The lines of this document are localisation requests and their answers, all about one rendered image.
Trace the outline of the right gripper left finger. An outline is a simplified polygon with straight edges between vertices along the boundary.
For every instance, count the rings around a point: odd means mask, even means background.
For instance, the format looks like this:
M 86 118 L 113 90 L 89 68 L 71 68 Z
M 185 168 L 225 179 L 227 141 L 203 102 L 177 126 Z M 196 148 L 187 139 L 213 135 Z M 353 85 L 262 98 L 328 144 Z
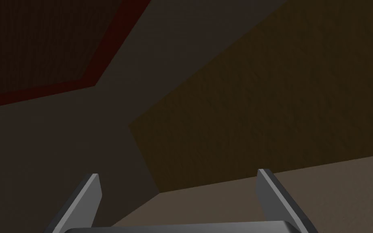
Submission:
M 99 174 L 87 174 L 44 233 L 65 233 L 69 229 L 92 227 L 101 199 Z

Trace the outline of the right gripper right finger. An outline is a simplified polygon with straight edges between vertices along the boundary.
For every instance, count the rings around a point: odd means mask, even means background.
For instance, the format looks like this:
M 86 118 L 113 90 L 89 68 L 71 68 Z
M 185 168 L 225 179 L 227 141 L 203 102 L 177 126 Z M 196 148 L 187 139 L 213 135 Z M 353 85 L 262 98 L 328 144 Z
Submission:
M 318 233 L 301 207 L 269 169 L 259 169 L 256 195 L 267 221 L 286 221 L 298 233 Z

